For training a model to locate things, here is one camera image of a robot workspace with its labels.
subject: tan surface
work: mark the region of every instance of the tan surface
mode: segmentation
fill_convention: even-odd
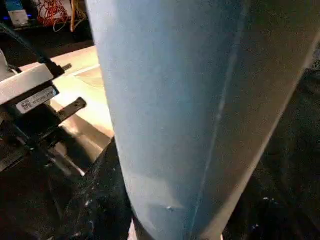
[[[77,116],[101,133],[112,137],[114,131],[96,48],[88,47],[54,57],[52,60],[62,67],[72,64],[71,69],[54,81],[60,94],[52,100],[52,103],[65,107],[78,97],[82,97],[87,102],[87,107],[79,111]],[[36,64],[33,63],[21,69],[25,71]]]

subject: black fabric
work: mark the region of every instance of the black fabric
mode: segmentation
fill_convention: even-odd
[[[232,240],[320,239],[320,84],[301,79],[225,229]]]
[[[79,184],[55,239],[127,240],[131,220],[113,138]]]

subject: metal plate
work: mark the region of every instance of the metal plate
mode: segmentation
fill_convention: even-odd
[[[45,64],[0,82],[0,105],[54,79]]]

